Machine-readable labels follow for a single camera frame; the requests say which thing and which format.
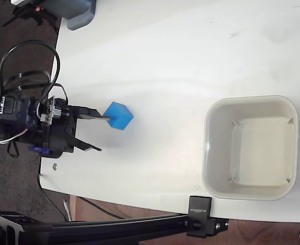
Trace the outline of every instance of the square bowl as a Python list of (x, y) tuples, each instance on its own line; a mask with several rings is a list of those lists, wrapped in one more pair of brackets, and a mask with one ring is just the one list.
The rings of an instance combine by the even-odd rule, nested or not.
[(298, 115), (283, 96), (216, 102), (204, 141), (202, 180), (214, 197), (273, 201), (295, 183)]

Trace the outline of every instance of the black clamp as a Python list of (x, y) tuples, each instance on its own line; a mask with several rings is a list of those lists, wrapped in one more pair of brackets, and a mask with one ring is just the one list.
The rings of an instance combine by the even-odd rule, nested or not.
[(229, 220), (210, 217), (211, 198), (191, 196), (187, 222), (187, 236), (206, 238), (226, 231)]
[(48, 245), (49, 233), (54, 231), (50, 224), (8, 211), (0, 211), (0, 227), (6, 233), (6, 244), (15, 245)]

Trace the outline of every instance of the white cable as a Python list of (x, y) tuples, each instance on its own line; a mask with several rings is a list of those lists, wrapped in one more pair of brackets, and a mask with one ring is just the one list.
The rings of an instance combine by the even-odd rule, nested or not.
[(40, 102), (37, 105), (36, 111), (37, 111), (37, 117), (41, 120), (41, 116), (39, 115), (39, 107), (40, 107)]
[(25, 134), (27, 132), (28, 129), (24, 129), (23, 132), (19, 133), (18, 135), (12, 137), (12, 138), (9, 138), (9, 139), (4, 139), (4, 140), (0, 140), (0, 144), (7, 144), (8, 142), (12, 141), (13, 139)]

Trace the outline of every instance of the white label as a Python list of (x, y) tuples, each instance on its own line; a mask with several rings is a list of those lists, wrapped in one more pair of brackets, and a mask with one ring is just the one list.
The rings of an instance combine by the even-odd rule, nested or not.
[(4, 104), (5, 104), (5, 96), (2, 97), (0, 114), (3, 114), (4, 112)]

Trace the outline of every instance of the brown floor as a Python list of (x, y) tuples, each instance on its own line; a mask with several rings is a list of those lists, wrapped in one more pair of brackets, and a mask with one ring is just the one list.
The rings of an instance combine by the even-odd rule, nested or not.
[[(46, 22), (37, 27), (33, 20), (18, 20), (2, 28), (12, 17), (13, 6), (9, 1), (0, 0), (0, 61), (5, 52), (25, 40), (40, 39), (56, 44), (57, 34)], [(38, 47), (22, 48), (8, 60), (6, 74), (31, 69), (51, 70), (53, 58), (50, 53)], [(40, 157), (20, 145), (20, 157), (12, 159), (6, 154), (6, 146), (0, 146), (0, 210), (18, 211), (45, 222), (59, 222), (61, 217), (42, 196), (36, 178)], [(67, 195), (47, 191), (49, 197), (63, 210), (62, 199)], [(120, 205), (100, 203), (109, 211), (124, 217), (158, 215), (158, 211), (142, 210)], [(76, 203), (77, 220), (108, 220), (110, 217), (99, 212), (80, 199)], [(160, 238), (142, 244), (300, 244), (300, 224), (247, 222), (232, 220), (227, 232), (207, 239), (189, 238), (176, 235)]]

